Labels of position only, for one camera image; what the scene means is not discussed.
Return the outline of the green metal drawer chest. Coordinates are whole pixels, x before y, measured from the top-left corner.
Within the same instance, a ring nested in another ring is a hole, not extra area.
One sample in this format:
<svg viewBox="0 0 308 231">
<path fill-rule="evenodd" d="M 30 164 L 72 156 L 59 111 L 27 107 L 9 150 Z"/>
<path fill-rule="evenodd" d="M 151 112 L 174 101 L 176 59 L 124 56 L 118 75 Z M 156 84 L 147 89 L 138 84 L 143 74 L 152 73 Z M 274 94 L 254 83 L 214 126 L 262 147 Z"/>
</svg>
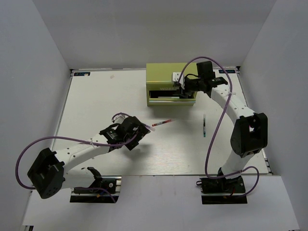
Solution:
<svg viewBox="0 0 308 231">
<path fill-rule="evenodd" d="M 164 100 L 159 96 L 177 96 L 178 87 L 173 86 L 172 73 L 181 72 L 185 63 L 147 63 L 146 94 L 148 106 L 185 105 L 192 106 L 196 102 L 196 93 L 188 99 Z"/>
</svg>

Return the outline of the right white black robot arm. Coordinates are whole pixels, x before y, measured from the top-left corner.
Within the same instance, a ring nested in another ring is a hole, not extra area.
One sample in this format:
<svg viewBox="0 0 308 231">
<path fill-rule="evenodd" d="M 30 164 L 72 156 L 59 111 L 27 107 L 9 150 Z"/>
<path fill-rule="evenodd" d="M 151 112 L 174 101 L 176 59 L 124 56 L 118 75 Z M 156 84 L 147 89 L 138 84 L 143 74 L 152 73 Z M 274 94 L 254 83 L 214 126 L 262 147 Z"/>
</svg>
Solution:
<svg viewBox="0 0 308 231">
<path fill-rule="evenodd" d="M 227 193 L 236 194 L 236 187 L 242 180 L 241 174 L 249 170 L 249 160 L 268 144 L 268 118 L 264 113 L 256 113 L 243 103 L 233 91 L 233 83 L 229 73 L 223 69 L 226 77 L 217 77 L 213 70 L 213 59 L 196 64 L 197 74 L 193 79 L 183 72 L 176 75 L 174 83 L 182 96 L 190 96 L 195 92 L 203 92 L 215 101 L 223 112 L 218 120 L 205 158 L 205 178 L 198 185 L 204 194 Z M 231 134 L 231 153 L 225 164 L 219 168 L 216 176 L 208 173 L 209 156 L 214 140 L 227 115 L 233 122 Z"/>
</svg>

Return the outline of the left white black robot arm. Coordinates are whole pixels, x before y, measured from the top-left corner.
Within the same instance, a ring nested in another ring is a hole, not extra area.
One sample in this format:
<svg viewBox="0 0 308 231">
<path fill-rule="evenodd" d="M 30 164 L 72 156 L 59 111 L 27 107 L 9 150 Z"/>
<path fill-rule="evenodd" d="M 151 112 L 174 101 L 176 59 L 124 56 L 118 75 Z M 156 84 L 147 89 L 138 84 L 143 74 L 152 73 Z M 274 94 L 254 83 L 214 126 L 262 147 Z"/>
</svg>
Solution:
<svg viewBox="0 0 308 231">
<path fill-rule="evenodd" d="M 125 146 L 134 149 L 151 131 L 135 116 L 120 115 L 94 137 L 62 150 L 43 149 L 27 175 L 42 199 L 54 196 L 61 188 L 68 188 L 72 179 L 69 171 L 96 156 Z"/>
</svg>

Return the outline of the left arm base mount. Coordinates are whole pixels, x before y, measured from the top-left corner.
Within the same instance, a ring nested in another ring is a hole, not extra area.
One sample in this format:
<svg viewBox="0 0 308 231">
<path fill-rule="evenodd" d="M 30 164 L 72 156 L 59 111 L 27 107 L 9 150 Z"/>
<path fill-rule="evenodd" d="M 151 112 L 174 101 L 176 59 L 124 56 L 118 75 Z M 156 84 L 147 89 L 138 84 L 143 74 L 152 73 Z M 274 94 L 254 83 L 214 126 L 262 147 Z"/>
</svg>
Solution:
<svg viewBox="0 0 308 231">
<path fill-rule="evenodd" d="M 70 196 L 71 203 L 114 204 L 121 190 L 121 177 L 96 178 L 89 187 L 75 187 Z"/>
</svg>

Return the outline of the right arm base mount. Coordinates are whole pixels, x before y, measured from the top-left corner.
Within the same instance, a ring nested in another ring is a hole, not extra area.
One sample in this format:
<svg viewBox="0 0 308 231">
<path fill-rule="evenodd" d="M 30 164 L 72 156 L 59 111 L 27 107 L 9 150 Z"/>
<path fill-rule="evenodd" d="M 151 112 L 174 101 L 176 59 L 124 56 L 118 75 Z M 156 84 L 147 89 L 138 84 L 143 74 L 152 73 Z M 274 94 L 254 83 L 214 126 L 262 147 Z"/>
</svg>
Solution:
<svg viewBox="0 0 308 231">
<path fill-rule="evenodd" d="M 203 205 L 247 204 L 244 180 L 241 176 L 234 179 L 200 178 L 196 186 L 201 189 Z"/>
</svg>

